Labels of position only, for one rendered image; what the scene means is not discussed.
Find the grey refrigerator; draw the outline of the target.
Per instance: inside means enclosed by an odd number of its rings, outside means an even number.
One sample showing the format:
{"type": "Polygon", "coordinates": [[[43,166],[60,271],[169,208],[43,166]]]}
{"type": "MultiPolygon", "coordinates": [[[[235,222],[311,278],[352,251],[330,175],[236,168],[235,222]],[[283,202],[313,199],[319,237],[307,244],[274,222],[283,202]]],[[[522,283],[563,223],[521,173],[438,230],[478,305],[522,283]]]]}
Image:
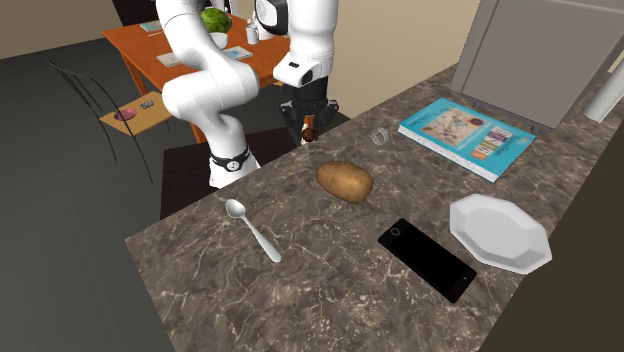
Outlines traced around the grey refrigerator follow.
{"type": "Polygon", "coordinates": [[[450,85],[553,130],[624,50],[624,0],[481,0],[450,85]]]}

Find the black smartphone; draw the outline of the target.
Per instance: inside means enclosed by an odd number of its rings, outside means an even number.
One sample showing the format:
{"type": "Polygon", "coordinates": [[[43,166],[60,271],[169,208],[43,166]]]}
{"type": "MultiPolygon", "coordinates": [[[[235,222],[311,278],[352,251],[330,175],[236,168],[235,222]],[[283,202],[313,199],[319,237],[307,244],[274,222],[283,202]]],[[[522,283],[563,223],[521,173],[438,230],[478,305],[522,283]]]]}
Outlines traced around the black smartphone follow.
{"type": "Polygon", "coordinates": [[[378,242],[449,302],[456,303],[477,273],[406,219],[400,218],[378,242]]]}

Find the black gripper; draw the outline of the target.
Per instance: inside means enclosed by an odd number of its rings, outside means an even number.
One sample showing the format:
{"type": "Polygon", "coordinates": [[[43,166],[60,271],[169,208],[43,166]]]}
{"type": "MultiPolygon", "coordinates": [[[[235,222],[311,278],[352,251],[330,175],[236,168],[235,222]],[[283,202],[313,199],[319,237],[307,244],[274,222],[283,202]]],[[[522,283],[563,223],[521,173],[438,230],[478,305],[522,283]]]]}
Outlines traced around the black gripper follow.
{"type": "Polygon", "coordinates": [[[315,116],[315,128],[327,130],[339,109],[336,100],[327,99],[328,78],[324,77],[293,89],[292,99],[280,111],[296,146],[301,145],[305,115],[315,116]]]}

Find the white cylinder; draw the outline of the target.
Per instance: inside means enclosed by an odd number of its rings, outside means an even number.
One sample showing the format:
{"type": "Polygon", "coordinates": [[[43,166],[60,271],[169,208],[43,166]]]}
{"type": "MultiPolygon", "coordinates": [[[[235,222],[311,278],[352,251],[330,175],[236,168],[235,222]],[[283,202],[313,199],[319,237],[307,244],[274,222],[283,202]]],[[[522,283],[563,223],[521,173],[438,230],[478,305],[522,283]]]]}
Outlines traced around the white cylinder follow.
{"type": "Polygon", "coordinates": [[[624,58],[587,104],[583,115],[601,123],[615,105],[624,97],[624,58]]]}

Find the turquoise book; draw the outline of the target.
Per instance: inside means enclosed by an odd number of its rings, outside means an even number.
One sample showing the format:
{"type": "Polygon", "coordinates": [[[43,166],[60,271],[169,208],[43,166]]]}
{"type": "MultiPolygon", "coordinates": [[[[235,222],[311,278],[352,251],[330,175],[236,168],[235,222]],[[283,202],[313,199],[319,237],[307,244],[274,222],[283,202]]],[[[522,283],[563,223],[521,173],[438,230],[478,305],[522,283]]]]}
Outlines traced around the turquoise book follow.
{"type": "Polygon", "coordinates": [[[535,140],[531,133],[445,98],[400,122],[398,132],[492,183],[535,140]]]}

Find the small brown bottle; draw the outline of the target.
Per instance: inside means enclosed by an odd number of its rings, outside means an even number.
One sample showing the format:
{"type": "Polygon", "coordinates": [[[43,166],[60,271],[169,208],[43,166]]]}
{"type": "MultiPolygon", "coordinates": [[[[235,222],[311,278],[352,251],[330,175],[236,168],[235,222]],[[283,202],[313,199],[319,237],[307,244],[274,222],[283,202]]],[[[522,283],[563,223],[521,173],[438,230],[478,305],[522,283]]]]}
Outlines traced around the small brown bottle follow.
{"type": "Polygon", "coordinates": [[[317,132],[314,126],[314,115],[306,115],[301,130],[301,144],[307,144],[317,138],[317,132]]]}

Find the dark robot stand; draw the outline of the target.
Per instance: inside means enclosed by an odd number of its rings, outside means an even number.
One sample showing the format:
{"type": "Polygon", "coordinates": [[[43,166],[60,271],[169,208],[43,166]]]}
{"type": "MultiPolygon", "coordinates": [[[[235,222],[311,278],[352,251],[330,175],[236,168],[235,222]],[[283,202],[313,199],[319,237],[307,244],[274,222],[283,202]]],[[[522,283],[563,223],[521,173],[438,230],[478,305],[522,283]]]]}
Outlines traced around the dark robot stand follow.
{"type": "MultiPolygon", "coordinates": [[[[264,166],[296,148],[286,127],[246,135],[250,150],[264,166]]],[[[216,191],[209,185],[210,148],[207,143],[164,152],[160,219],[216,191]]]]}

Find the white octagonal plate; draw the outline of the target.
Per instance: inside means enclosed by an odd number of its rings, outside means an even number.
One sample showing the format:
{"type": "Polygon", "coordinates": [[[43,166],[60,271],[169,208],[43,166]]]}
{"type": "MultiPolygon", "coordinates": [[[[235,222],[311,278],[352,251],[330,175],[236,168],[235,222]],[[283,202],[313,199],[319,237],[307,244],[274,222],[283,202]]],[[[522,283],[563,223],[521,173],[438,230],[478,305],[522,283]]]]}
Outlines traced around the white octagonal plate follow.
{"type": "Polygon", "coordinates": [[[552,260],[545,228],[511,201],[472,194],[450,205],[450,233],[478,261],[526,275],[552,260]]]}

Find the silver spoon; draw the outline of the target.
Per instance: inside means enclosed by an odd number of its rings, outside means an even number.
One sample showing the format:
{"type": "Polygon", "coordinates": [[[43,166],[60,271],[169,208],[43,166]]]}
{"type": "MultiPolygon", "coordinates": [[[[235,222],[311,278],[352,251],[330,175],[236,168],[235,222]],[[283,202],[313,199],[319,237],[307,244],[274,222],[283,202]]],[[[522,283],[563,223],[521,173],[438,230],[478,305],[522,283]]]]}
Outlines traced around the silver spoon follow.
{"type": "Polygon", "coordinates": [[[259,230],[246,217],[245,206],[235,199],[228,199],[225,202],[227,214],[232,218],[242,219],[253,233],[259,245],[273,262],[280,262],[282,256],[279,251],[259,232],[259,230]]]}

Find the brown potato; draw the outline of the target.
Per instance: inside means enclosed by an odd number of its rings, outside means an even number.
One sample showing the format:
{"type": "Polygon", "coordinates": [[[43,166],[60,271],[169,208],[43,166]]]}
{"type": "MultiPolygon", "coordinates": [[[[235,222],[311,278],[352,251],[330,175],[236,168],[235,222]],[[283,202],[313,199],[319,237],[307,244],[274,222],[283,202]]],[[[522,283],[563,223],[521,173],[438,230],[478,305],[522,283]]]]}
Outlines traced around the brown potato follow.
{"type": "Polygon", "coordinates": [[[350,162],[326,162],[317,168],[316,178],[327,192],[353,204],[365,200],[374,186],[372,176],[350,162]]]}

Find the orange wooden table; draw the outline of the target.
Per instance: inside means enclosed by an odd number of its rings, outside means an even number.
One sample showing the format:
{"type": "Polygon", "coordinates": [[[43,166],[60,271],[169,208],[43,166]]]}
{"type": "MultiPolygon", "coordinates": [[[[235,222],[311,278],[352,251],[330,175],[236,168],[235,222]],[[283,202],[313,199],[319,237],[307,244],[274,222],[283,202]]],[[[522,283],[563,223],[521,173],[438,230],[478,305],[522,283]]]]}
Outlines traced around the orange wooden table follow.
{"type": "MultiPolygon", "coordinates": [[[[247,22],[235,15],[231,17],[233,26],[228,32],[228,47],[241,46],[252,53],[244,62],[253,68],[262,88],[273,84],[274,67],[289,51],[289,40],[277,36],[269,40],[250,45],[246,37],[247,22]]],[[[130,25],[105,30],[104,37],[120,52],[141,96],[147,94],[146,81],[150,81],[157,89],[184,74],[194,70],[183,64],[170,68],[162,64],[157,57],[169,53],[171,48],[162,33],[146,32],[140,25],[130,25]]]]}

